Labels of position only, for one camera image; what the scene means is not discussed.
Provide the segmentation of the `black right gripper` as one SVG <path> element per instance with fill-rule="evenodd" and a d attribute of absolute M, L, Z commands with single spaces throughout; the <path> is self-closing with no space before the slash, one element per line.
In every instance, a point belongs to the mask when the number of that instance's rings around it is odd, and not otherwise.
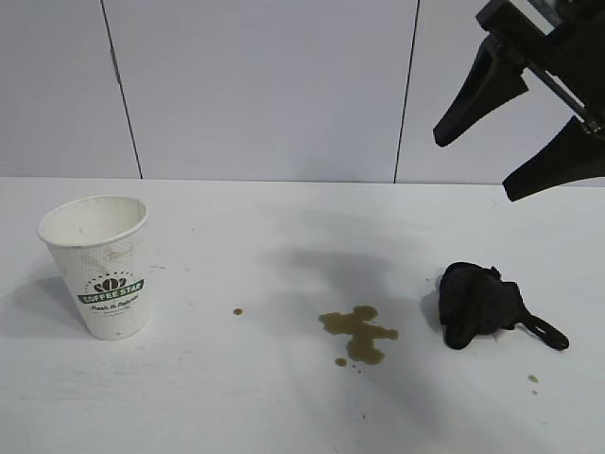
<path fill-rule="evenodd" d="M 510 201 L 604 176 L 604 3 L 531 1 L 550 25 L 542 31 L 511 1 L 490 1 L 476 15 L 484 40 L 453 103 L 433 129 L 446 147 L 478 120 L 528 91 L 531 71 L 581 120 L 572 117 L 502 185 Z"/>

